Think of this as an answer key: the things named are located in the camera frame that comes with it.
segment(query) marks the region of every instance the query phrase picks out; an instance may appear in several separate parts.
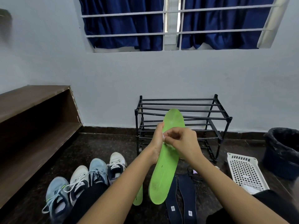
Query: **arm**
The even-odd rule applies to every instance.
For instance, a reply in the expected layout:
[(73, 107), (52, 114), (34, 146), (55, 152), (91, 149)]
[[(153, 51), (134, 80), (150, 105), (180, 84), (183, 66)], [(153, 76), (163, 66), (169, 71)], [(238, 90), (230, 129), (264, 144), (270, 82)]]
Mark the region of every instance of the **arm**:
[(151, 143), (92, 205), (78, 224), (99, 223), (99, 220), (105, 224), (125, 221), (149, 168), (158, 160), (163, 126), (164, 123), (158, 124)]
[(172, 128), (164, 136), (164, 141), (175, 147), (180, 156), (204, 178), (236, 223), (287, 223), (215, 168), (202, 154), (195, 131), (189, 128)]

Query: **white plastic basket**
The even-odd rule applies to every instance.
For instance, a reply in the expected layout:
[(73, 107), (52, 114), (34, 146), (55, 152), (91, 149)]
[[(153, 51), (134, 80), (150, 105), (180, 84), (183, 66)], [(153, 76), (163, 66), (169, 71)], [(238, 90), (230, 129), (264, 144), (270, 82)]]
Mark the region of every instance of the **white plastic basket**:
[(227, 153), (233, 181), (250, 194), (270, 189), (254, 157)]

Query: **wall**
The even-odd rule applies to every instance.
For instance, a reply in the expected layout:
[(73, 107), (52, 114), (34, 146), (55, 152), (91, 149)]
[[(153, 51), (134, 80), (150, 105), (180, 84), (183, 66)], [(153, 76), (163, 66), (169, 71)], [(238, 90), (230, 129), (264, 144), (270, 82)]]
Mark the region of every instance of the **wall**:
[(28, 84), (21, 61), (12, 52), (10, 39), (11, 18), (0, 17), (0, 93)]
[[(134, 127), (139, 95), (219, 94), (230, 131), (299, 128), (299, 0), (270, 49), (87, 53), (73, 0), (0, 0), (13, 16), (13, 52), (32, 84), (69, 84), (84, 125)], [(215, 123), (220, 129), (222, 124)]]

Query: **wooden shelf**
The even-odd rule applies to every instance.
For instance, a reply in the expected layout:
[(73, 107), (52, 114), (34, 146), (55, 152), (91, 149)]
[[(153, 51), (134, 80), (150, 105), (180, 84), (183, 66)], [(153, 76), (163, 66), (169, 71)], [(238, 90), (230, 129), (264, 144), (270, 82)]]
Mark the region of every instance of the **wooden shelf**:
[(80, 126), (69, 86), (0, 94), (0, 208)]
[(69, 86), (24, 86), (0, 94), (0, 123), (68, 90)]

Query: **trash bag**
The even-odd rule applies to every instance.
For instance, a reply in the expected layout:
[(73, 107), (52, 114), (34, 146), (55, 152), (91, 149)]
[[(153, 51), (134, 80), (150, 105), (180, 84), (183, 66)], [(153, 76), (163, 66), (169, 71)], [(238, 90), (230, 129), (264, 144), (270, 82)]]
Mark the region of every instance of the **trash bag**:
[(286, 161), (299, 165), (299, 131), (290, 128), (271, 128), (264, 139), (272, 151)]

